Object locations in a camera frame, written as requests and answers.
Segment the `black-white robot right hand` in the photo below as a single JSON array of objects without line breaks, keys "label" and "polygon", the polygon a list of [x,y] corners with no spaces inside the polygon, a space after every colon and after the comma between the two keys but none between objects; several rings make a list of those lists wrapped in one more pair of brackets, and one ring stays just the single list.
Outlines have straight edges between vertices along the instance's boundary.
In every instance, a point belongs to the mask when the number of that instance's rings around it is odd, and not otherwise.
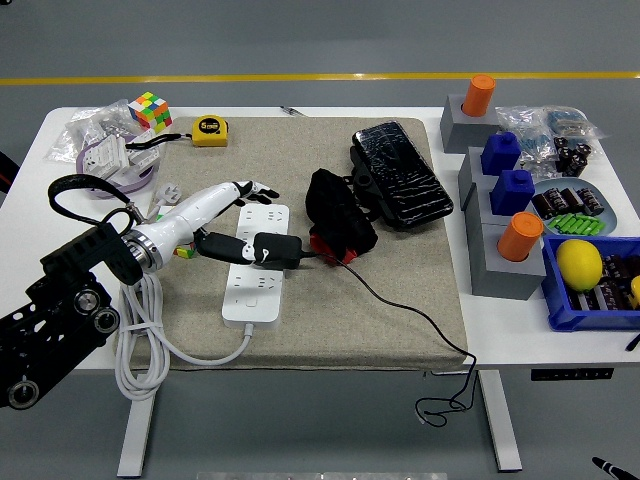
[{"label": "black-white robot right hand", "polygon": [[610,475],[612,478],[617,480],[639,480],[639,477],[628,472],[627,470],[622,469],[602,458],[594,456],[592,458],[592,463],[599,469],[603,470],[605,473]]}]

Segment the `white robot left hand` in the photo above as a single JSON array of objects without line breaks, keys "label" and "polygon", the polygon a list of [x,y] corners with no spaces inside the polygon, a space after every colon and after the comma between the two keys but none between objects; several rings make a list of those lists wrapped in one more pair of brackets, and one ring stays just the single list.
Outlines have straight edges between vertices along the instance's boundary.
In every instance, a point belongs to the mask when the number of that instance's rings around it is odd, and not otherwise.
[{"label": "white robot left hand", "polygon": [[138,225],[131,231],[150,245],[150,266],[155,272],[163,268],[178,245],[194,240],[194,233],[239,200],[270,204],[279,194],[257,181],[224,182],[202,189],[151,224]]}]

